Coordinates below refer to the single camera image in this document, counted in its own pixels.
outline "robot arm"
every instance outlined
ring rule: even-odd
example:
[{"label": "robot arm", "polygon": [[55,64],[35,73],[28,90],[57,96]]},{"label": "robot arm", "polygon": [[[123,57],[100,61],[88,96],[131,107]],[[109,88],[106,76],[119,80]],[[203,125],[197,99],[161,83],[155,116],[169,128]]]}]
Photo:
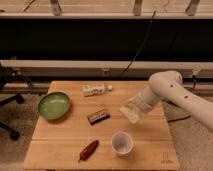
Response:
[{"label": "robot arm", "polygon": [[166,98],[213,132],[213,103],[184,89],[178,72],[155,73],[149,78],[148,85],[120,109],[132,123],[141,119],[141,112],[151,111],[157,102]]}]

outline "paper cup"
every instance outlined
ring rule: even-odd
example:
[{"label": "paper cup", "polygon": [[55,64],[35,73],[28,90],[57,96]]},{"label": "paper cup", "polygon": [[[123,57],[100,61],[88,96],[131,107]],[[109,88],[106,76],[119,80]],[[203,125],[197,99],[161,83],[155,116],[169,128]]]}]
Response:
[{"label": "paper cup", "polygon": [[118,156],[128,155],[133,148],[133,140],[126,132],[116,132],[111,139],[113,151]]}]

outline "wooden table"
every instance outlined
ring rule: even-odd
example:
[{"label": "wooden table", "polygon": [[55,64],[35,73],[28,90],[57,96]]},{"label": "wooden table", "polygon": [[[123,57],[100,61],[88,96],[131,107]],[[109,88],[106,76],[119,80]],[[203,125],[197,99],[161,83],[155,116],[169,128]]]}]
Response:
[{"label": "wooden table", "polygon": [[[47,121],[39,117],[29,150],[25,169],[70,170],[177,170],[179,162],[172,143],[169,127],[159,103],[145,119],[136,125],[119,108],[146,87],[142,81],[101,82],[113,86],[113,91],[84,97],[82,86],[94,81],[53,81],[49,93],[66,93],[72,102],[71,110],[62,118]],[[102,108],[111,118],[91,126],[87,115]],[[117,157],[112,151],[111,136],[126,131],[134,140],[134,149],[127,157]],[[78,163],[79,153],[91,141],[99,139],[95,153]]]}]

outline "wire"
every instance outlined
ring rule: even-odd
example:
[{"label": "wire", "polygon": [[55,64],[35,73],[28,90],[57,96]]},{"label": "wire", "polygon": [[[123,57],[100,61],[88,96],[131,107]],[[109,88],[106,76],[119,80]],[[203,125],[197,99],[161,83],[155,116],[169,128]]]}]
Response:
[{"label": "wire", "polygon": [[170,0],[167,0],[167,2],[163,5],[163,9],[165,12],[168,12],[168,10],[166,9],[166,7],[169,5]]},{"label": "wire", "polygon": [[30,6],[35,2],[36,0],[31,0],[26,7],[23,8],[23,12],[26,12],[28,10],[28,8],[30,8]]},{"label": "wire", "polygon": [[150,34],[150,31],[151,31],[151,28],[152,28],[152,22],[153,22],[153,20],[154,20],[154,18],[155,18],[155,14],[156,14],[156,10],[153,12],[152,18],[151,18],[151,20],[150,20],[150,22],[149,22],[149,26],[148,26],[146,35],[145,35],[145,37],[144,37],[144,40],[143,40],[142,44],[139,46],[139,48],[138,48],[138,50],[137,50],[137,52],[136,52],[134,58],[132,58],[131,62],[130,62],[130,63],[128,64],[128,66],[118,75],[118,77],[122,77],[122,76],[125,74],[125,72],[130,68],[130,66],[132,65],[132,63],[136,60],[136,58],[138,57],[138,55],[140,54],[140,52],[143,50],[144,45],[145,45],[147,39],[149,38],[149,34]]},{"label": "wire", "polygon": [[192,79],[193,79],[193,86],[192,87],[184,87],[184,88],[187,88],[187,89],[190,89],[190,90],[195,90],[196,85],[197,85],[197,78],[196,78],[195,75],[192,75]]},{"label": "wire", "polygon": [[182,120],[186,120],[186,119],[189,119],[189,118],[191,118],[191,116],[186,116],[186,117],[179,118],[179,119],[169,120],[168,122],[177,122],[177,121],[182,121]]}]

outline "office chair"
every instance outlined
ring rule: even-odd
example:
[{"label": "office chair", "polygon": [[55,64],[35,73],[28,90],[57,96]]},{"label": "office chair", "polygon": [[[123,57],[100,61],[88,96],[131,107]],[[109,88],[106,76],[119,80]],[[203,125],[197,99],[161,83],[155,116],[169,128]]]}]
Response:
[{"label": "office chair", "polygon": [[[4,69],[3,69],[3,67],[1,66],[1,63],[0,63],[0,89],[2,89],[4,87],[6,82],[7,82],[7,77],[6,77]],[[12,97],[9,97],[7,99],[1,100],[0,101],[0,107],[8,104],[9,102],[11,102],[13,100],[16,100],[16,102],[18,104],[21,104],[21,103],[24,102],[24,98],[21,96],[21,94],[17,94],[17,95],[14,95]],[[19,132],[14,130],[13,128],[9,127],[8,125],[0,122],[0,128],[3,128],[6,131],[8,131],[10,133],[10,138],[12,140],[18,140],[19,139],[19,137],[20,137]]]}]

